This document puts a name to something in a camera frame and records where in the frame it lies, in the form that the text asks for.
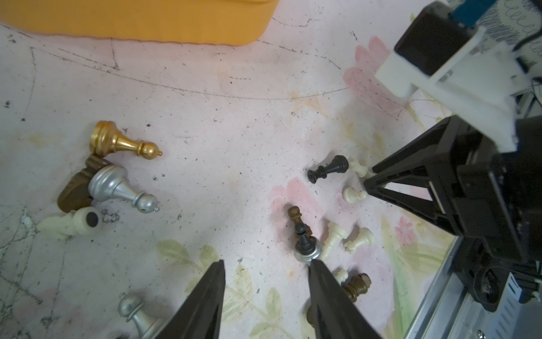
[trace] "white pawn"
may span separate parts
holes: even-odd
[[[96,233],[102,226],[101,214],[92,206],[71,211],[64,216],[50,216],[40,222],[39,231],[56,238],[67,240],[73,235]]]
[[[325,260],[329,256],[331,248],[335,246],[336,243],[342,239],[348,238],[348,232],[333,221],[330,221],[327,224],[327,231],[329,232],[329,236],[324,241],[322,246],[322,253],[320,254],[319,258],[320,260]]]
[[[359,161],[350,162],[349,168],[356,172],[362,179],[367,175],[367,172],[369,171],[369,168],[360,164]]]
[[[343,199],[347,203],[355,203],[358,200],[367,199],[367,191],[356,191],[353,187],[347,187],[343,191]]]
[[[333,275],[337,283],[342,284],[348,279],[348,272],[342,268]]]
[[[358,237],[352,241],[347,241],[344,243],[344,249],[349,254],[354,254],[356,249],[361,245],[371,246],[375,244],[375,235],[372,234],[371,230],[367,227],[359,229]]]

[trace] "white table surface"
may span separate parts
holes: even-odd
[[[314,337],[292,204],[319,238],[328,220],[374,232],[376,245],[355,255],[340,245],[326,263],[367,273],[373,284],[356,306],[384,337],[402,336],[451,236],[373,197],[347,204],[343,187],[362,187],[352,171],[310,184],[306,170],[336,154],[374,165],[449,115],[423,93],[399,100],[375,87],[386,48],[427,3],[283,0],[243,47],[1,26],[0,337],[136,338],[117,314],[119,294],[138,292],[148,313],[167,317],[213,250],[228,284],[221,338]],[[100,233],[48,238],[35,225],[61,214],[56,198],[83,168],[99,120],[163,151],[107,157],[161,210],[96,203]],[[157,253],[166,239],[186,249],[183,260]]]

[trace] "stain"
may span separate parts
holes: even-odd
[[[299,92],[295,89],[288,91],[288,95],[293,99],[293,116],[300,117],[301,111],[305,108],[308,108],[310,111],[316,112],[316,114],[322,114],[326,118],[331,118],[325,112],[325,109],[322,107],[322,104],[318,97],[302,98]]]
[[[412,108],[412,106],[410,105],[410,103],[408,103],[406,106],[405,106],[405,110],[408,112],[408,114],[411,116],[411,118],[414,120],[414,122],[416,123],[416,125],[418,125],[422,130],[426,130],[425,126],[423,125],[423,123],[421,122],[420,118],[418,117],[418,115],[416,114],[416,111],[414,110],[414,108]]]
[[[381,152],[379,152],[378,150],[375,150],[374,148],[370,147],[368,143],[356,137],[356,132],[354,130],[355,129],[354,123],[349,123],[345,115],[342,113],[339,115],[339,117],[343,125],[343,131],[341,133],[343,137],[357,143],[363,151],[371,152],[377,159],[384,158],[384,155]]]
[[[382,40],[373,36],[369,41],[369,48],[356,48],[356,66],[346,70],[343,80],[364,103],[394,115],[402,110],[407,101],[394,96],[375,77],[376,71],[389,55],[390,50]]]
[[[268,195],[271,205],[270,221],[275,230],[275,235],[279,241],[285,242],[293,237],[293,226],[289,226],[289,217],[287,209],[291,205],[299,206],[303,214],[303,220],[312,226],[320,221],[324,215],[324,210],[307,186],[298,177],[288,181],[286,186],[275,186]]]
[[[288,280],[292,280],[295,278],[295,269],[293,267],[290,267],[288,271],[286,272],[286,275],[288,277]]]
[[[65,134],[62,132],[55,132],[49,135],[43,133],[33,133],[27,136],[18,137],[19,141],[27,141],[31,143],[37,149],[44,149],[49,146],[58,146],[64,138]]]
[[[104,215],[102,218],[103,223],[118,222],[120,220],[119,212],[109,213],[107,209],[103,209],[100,212]]]
[[[384,143],[384,139],[382,136],[380,136],[380,134],[378,134],[378,132],[373,133],[373,139],[375,140],[377,150],[382,156],[384,156],[386,154],[386,144]]]
[[[48,329],[49,326],[53,323],[53,321],[55,321],[57,319],[58,319],[58,317],[55,317],[55,318],[43,317],[43,318],[41,318],[40,322],[42,323],[43,327]]]

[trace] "brown pawn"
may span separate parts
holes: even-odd
[[[85,165],[87,167],[72,177],[56,200],[59,208],[65,213],[91,205],[92,197],[88,192],[88,184],[99,170],[105,166],[112,165],[112,163],[102,157],[91,154],[85,160]]]
[[[305,225],[305,230],[307,232],[307,236],[312,236],[312,230],[309,227],[309,225],[305,224],[303,220],[301,219],[301,212],[299,212],[299,207],[294,206],[288,208],[288,216],[290,217],[290,220],[294,222],[294,224],[302,223]]]
[[[369,287],[371,287],[371,278],[365,273],[353,276],[349,283],[343,285],[346,295],[353,303],[360,295],[366,294]]]

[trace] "pawn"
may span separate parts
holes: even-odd
[[[318,166],[316,171],[309,170],[307,172],[308,180],[316,183],[318,178],[325,179],[329,173],[344,173],[348,169],[348,160],[342,155],[337,155],[328,166]]]
[[[92,206],[71,211],[64,216],[43,219],[36,228],[58,240],[67,240],[74,235],[89,235],[101,229],[101,214]]]
[[[312,235],[312,230],[310,226],[305,224],[303,220],[301,219],[302,214],[299,211],[299,207],[292,206],[288,208],[288,216],[290,217],[290,220],[294,222],[294,225],[296,225],[297,223],[302,223],[303,225],[305,225],[305,231],[307,232],[307,235],[308,236]]]
[[[367,166],[363,166],[362,164],[360,164],[359,161],[351,161],[350,169],[356,172],[358,176],[362,179],[365,178],[365,176],[369,172],[369,168]]]
[[[119,306],[117,310],[121,317],[126,318],[126,322],[133,320],[140,339],[151,339],[160,332],[165,321],[162,318],[155,318],[142,310],[145,303],[141,297],[133,293],[122,293],[120,295]]]
[[[353,187],[347,187],[343,191],[343,199],[347,203],[355,203],[358,200],[367,199],[367,191],[356,191]]]
[[[90,142],[91,153],[105,157],[117,151],[132,151],[137,156],[151,160],[161,156],[162,152],[155,143],[134,142],[126,138],[112,121],[99,121],[94,127]]]
[[[335,278],[337,283],[339,283],[339,285],[340,285],[340,284],[342,284],[343,282],[345,282],[348,279],[348,272],[341,268],[339,271],[337,271],[333,275],[333,277]]]
[[[354,254],[356,249],[360,246],[371,246],[376,242],[375,235],[367,227],[359,229],[357,238],[352,241],[344,243],[344,248],[349,254]]]
[[[128,171],[117,165],[105,166],[92,177],[88,192],[97,201],[125,199],[141,213],[158,212],[158,200],[145,191],[137,192],[128,181]]]
[[[331,249],[342,239],[348,238],[348,232],[333,221],[330,221],[327,224],[327,230],[329,232],[329,236],[324,241],[324,245],[322,246],[320,260],[326,260],[331,253]]]
[[[360,295],[364,295],[371,287],[371,278],[366,273],[353,276],[343,289],[351,302],[355,303]]]

